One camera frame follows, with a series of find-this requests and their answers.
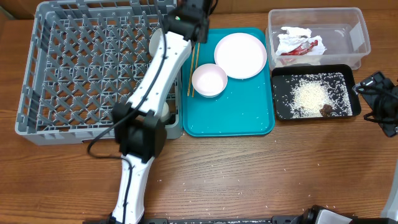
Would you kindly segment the dark brown food scrap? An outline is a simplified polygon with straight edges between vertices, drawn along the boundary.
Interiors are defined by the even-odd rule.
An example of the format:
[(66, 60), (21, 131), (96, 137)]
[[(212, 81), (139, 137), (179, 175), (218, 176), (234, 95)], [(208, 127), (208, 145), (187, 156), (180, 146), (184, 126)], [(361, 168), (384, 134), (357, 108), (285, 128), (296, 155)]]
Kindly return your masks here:
[(333, 112), (333, 108), (332, 108), (331, 105), (328, 105), (328, 104), (323, 105), (323, 108), (320, 109), (320, 114), (321, 114), (323, 117), (329, 117), (329, 116), (331, 116), (331, 113), (332, 113), (332, 112)]

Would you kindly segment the white rice pile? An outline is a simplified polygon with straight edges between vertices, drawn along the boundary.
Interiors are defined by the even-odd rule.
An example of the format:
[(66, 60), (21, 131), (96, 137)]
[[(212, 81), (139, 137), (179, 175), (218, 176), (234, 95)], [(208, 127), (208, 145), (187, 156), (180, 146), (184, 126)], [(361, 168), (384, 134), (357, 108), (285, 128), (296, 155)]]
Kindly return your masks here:
[[(275, 76), (272, 78), (272, 91), (279, 119), (353, 115), (345, 78), (340, 72)], [(325, 104), (333, 108), (329, 117), (320, 114)]]

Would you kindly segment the red snack wrapper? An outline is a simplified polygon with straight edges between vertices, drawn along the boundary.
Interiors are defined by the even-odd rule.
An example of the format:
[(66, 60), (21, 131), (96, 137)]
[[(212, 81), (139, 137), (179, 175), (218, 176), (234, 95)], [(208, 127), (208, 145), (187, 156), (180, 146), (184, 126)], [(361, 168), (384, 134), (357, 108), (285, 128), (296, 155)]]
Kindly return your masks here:
[(313, 42), (306, 41), (292, 51), (281, 53), (281, 55), (305, 55), (317, 45), (318, 40), (314, 40)]

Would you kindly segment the white paper cup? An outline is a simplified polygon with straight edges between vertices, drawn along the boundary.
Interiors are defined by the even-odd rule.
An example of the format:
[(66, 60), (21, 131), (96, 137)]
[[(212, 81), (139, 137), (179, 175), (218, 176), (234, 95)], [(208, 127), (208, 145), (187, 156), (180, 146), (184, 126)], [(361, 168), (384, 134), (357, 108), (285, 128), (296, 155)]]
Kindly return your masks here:
[(167, 124), (170, 120), (170, 117), (171, 117), (171, 115), (170, 115), (169, 105), (167, 102), (164, 102), (160, 120), (161, 120), (161, 122)]

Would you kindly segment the grey bowl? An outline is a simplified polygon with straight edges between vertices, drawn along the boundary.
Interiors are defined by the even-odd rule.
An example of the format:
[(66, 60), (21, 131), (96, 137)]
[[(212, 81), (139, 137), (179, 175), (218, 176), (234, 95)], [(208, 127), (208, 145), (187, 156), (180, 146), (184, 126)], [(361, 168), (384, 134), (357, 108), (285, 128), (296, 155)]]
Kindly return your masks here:
[(153, 57), (158, 49), (159, 42), (163, 36), (163, 32), (161, 28), (158, 28), (150, 38), (149, 42), (149, 53)]

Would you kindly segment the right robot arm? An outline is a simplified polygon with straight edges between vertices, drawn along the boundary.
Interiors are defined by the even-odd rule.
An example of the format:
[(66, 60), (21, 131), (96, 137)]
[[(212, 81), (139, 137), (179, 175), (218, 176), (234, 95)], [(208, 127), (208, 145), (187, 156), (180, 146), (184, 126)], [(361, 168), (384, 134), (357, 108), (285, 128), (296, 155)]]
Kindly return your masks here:
[[(371, 112), (363, 116), (364, 120), (377, 123), (383, 133), (389, 137), (397, 136), (397, 85), (386, 78), (382, 72), (376, 72), (353, 87), (361, 94), (371, 108)], [(392, 187), (381, 218), (397, 221), (397, 161)]]

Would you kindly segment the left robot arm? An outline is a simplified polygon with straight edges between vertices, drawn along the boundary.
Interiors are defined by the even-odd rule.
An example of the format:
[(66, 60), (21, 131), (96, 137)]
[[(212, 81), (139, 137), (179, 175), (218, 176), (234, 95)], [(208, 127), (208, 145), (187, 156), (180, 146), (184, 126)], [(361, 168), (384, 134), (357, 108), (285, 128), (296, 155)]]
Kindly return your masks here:
[(161, 17), (160, 37), (151, 40), (156, 49), (143, 80), (125, 104), (114, 105), (122, 174), (110, 223), (139, 223), (144, 216), (150, 167), (167, 137), (162, 119), (166, 97), (193, 46), (207, 41), (210, 14), (216, 5), (210, 0), (182, 1)]

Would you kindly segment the black waste tray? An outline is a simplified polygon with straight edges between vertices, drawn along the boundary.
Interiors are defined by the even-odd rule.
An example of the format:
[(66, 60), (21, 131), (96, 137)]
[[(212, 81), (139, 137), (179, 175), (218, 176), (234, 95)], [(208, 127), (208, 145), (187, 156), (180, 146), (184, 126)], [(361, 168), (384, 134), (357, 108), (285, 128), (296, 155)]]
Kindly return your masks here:
[(349, 118), (361, 113), (347, 65), (306, 65), (272, 71), (272, 93), (277, 119)]

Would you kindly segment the grey dishwasher rack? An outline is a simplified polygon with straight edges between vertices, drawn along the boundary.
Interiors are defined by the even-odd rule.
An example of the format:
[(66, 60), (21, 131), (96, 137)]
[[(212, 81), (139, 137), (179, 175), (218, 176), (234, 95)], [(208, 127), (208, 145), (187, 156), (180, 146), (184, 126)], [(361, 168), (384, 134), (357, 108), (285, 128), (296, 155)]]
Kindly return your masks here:
[(176, 1), (44, 1), (37, 6), (15, 131), (37, 145), (111, 139), (111, 111), (152, 60), (159, 16)]

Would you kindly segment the teal serving tray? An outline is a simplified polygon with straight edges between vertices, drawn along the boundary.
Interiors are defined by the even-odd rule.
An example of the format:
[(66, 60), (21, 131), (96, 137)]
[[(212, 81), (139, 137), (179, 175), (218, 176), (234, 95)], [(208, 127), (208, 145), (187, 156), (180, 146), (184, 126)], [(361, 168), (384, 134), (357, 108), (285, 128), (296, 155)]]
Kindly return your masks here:
[(264, 135), (275, 125), (269, 66), (248, 79), (229, 78), (226, 88), (214, 98), (195, 92), (188, 96), (191, 64), (182, 66), (182, 123), (194, 137)]

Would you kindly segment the large white plate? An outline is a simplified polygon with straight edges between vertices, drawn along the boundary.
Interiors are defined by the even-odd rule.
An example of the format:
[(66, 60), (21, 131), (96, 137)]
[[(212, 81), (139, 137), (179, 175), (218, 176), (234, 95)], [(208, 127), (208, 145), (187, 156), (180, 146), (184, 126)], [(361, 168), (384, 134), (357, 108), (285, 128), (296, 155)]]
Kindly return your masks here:
[(260, 73), (267, 63), (264, 44), (255, 36), (233, 33), (216, 45), (214, 60), (230, 78), (247, 79)]

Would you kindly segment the white shallow bowl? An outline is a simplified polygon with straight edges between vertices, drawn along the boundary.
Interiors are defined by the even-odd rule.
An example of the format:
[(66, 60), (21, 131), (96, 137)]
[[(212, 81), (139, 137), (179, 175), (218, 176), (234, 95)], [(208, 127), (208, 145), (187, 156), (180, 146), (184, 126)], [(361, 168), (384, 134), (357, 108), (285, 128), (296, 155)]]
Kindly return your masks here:
[(195, 91), (206, 98), (218, 96), (227, 86), (228, 76), (216, 64), (207, 63), (199, 66), (192, 75)]

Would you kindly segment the right wooden chopstick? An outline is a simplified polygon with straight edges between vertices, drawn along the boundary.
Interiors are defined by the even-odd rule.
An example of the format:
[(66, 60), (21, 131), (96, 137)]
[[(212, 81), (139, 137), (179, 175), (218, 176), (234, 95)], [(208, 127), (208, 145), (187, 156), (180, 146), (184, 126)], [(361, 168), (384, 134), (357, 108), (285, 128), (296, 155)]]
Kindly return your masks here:
[[(200, 46), (201, 46), (201, 43), (196, 44), (195, 59), (194, 59), (194, 64), (193, 64), (193, 73), (198, 67), (198, 57), (200, 54)], [(195, 96), (195, 88), (193, 87), (193, 73), (192, 73), (192, 84), (191, 84), (191, 89), (190, 89), (192, 98)]]

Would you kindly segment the wooden chopstick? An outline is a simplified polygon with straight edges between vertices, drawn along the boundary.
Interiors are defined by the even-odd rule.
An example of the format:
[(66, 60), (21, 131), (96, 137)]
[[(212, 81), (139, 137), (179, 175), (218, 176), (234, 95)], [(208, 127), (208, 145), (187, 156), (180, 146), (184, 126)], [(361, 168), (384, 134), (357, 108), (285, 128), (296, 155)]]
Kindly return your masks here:
[[(200, 46), (201, 46), (201, 43), (196, 44), (195, 59), (194, 59), (194, 64), (193, 64), (193, 73), (198, 67), (198, 57), (200, 54)], [(190, 89), (192, 98), (195, 96), (195, 88), (193, 87), (193, 73), (192, 73), (192, 84), (191, 84), (191, 89)]]
[(191, 89), (191, 84), (192, 84), (193, 64), (194, 64), (194, 59), (195, 59), (195, 51), (196, 51), (196, 46), (194, 46), (193, 50), (192, 50), (192, 59), (191, 59), (191, 63), (190, 63), (190, 73), (189, 73), (189, 79), (188, 79), (187, 96), (190, 96), (190, 89)]

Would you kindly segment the left wooden chopstick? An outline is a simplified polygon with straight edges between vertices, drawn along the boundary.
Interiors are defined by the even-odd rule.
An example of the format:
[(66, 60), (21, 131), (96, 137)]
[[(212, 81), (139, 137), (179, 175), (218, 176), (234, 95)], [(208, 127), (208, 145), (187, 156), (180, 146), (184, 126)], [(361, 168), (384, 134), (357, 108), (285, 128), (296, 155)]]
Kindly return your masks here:
[(189, 79), (188, 79), (187, 96), (190, 96), (190, 89), (191, 89), (191, 84), (192, 84), (193, 64), (194, 64), (194, 59), (195, 59), (195, 51), (196, 51), (196, 46), (194, 46), (193, 50), (192, 50), (192, 59), (191, 59), (191, 63), (190, 63), (190, 73), (189, 73)]

